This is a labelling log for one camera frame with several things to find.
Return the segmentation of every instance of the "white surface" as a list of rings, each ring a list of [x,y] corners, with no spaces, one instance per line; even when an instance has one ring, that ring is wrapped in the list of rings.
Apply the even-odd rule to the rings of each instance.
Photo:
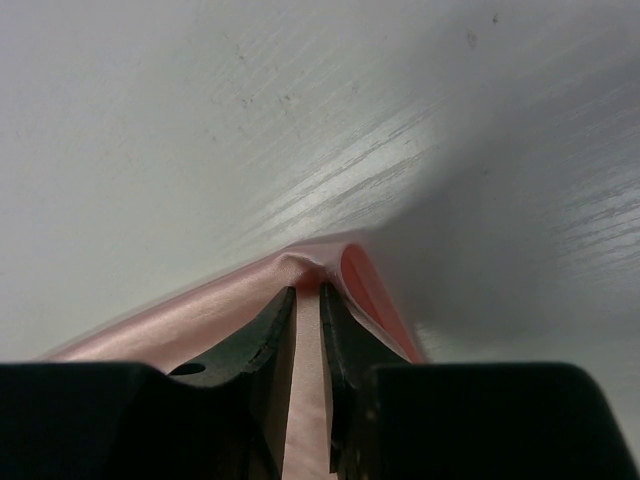
[[[379,227],[436,358],[577,361],[639,448],[636,3],[5,0],[0,27],[1,359]]]

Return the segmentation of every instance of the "gray surface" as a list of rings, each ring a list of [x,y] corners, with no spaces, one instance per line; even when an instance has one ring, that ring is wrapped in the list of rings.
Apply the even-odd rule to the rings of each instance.
[[[433,357],[577,361],[640,451],[636,5],[1,1],[0,357],[370,227]]]

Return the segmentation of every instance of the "fabric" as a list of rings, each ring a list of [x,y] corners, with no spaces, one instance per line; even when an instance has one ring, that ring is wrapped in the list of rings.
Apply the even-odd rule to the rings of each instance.
[[[295,286],[296,356],[283,477],[331,478],[318,309],[318,287],[327,280],[371,333],[410,361],[424,360],[364,249],[335,238],[289,247],[47,359],[136,360],[169,372],[248,323],[282,287]]]

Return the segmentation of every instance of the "stain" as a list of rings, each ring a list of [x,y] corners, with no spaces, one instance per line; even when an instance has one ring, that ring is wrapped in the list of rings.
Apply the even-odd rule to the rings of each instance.
[[[475,50],[478,46],[478,36],[471,30],[467,30],[467,43],[471,50]]]

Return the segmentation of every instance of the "pink cloth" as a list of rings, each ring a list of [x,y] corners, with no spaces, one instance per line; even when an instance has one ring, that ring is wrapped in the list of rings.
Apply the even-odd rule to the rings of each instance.
[[[331,478],[318,314],[318,287],[325,280],[342,290],[354,316],[378,338],[411,361],[423,360],[365,251],[335,240],[289,247],[47,358],[137,360],[168,372],[245,325],[282,287],[295,286],[296,356],[283,477]]]

